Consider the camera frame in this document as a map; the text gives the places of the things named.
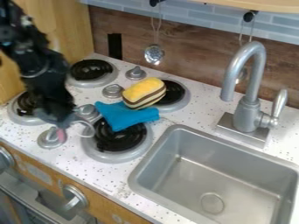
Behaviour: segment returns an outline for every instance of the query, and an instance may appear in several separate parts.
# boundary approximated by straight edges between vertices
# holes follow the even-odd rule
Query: sink basin
[[[298,166],[173,125],[130,174],[129,186],[200,224],[288,224]]]

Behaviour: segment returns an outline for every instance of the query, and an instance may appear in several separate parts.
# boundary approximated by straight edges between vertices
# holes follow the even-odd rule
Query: yellow sponge
[[[132,109],[143,109],[160,101],[165,92],[165,84],[158,78],[151,77],[124,90],[122,99]]]

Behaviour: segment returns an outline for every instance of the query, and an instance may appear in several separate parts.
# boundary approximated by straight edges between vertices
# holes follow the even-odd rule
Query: oven handle
[[[66,220],[60,215],[56,214],[46,206],[38,203],[36,198],[38,197],[38,191],[29,187],[24,182],[12,177],[7,172],[0,175],[0,190],[11,196],[21,205],[29,208],[39,216],[51,221],[53,223],[65,223],[65,224],[86,224],[87,217],[76,215],[72,220]]]

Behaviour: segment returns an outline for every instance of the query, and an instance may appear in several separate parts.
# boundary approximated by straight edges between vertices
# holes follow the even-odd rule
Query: black burner
[[[19,116],[33,116],[33,110],[36,108],[35,99],[28,93],[24,92],[17,98],[17,114]]]
[[[179,102],[184,97],[184,88],[175,81],[162,80],[166,86],[166,94],[160,101],[156,102],[157,106],[170,105]]]
[[[77,81],[99,79],[105,74],[111,74],[112,72],[112,66],[100,59],[85,59],[71,67],[71,75]]]
[[[142,123],[127,129],[113,132],[104,118],[94,124],[95,140],[99,151],[126,151],[137,146],[146,136],[147,130]]]

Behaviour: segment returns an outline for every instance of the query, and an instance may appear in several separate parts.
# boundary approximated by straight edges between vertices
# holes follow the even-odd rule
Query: countertop
[[[101,59],[112,62],[119,70],[118,78],[112,83],[117,83],[124,88],[128,88],[135,83],[125,77],[126,71],[135,65],[111,59],[109,57],[92,54],[89,59]],[[157,122],[150,122],[149,125],[154,133],[153,143],[163,134],[163,132],[175,123],[184,124],[197,130],[216,135],[216,124],[225,112],[233,113],[242,94],[235,93],[232,102],[224,102],[219,98],[220,88],[206,85],[194,80],[177,77],[168,73],[159,72],[143,67],[148,76],[168,78],[181,81],[191,91],[191,101],[179,111],[161,114],[161,119]],[[75,97],[77,105],[101,102],[118,102],[109,100],[102,96],[103,87],[82,89],[68,86],[68,89]],[[261,109],[270,112],[272,102],[261,100]],[[123,164],[103,164],[88,157],[80,146],[80,138],[75,135],[74,130],[81,128],[74,127],[68,130],[67,142],[54,150],[44,150],[38,147],[38,135],[51,127],[49,124],[34,127],[20,126],[10,121],[6,107],[0,107],[0,138],[12,147],[22,151],[27,156],[48,165],[54,170],[61,172],[67,177],[87,186],[94,191],[106,196],[110,200],[126,207],[154,223],[194,223],[185,217],[173,213],[171,210],[159,206],[149,199],[132,192],[129,189],[127,178],[143,156]],[[252,149],[262,151],[275,157],[286,159],[299,165],[299,110],[286,107],[281,116],[279,125],[272,129],[268,144],[264,149]],[[299,223],[299,201],[296,203],[292,223]]]

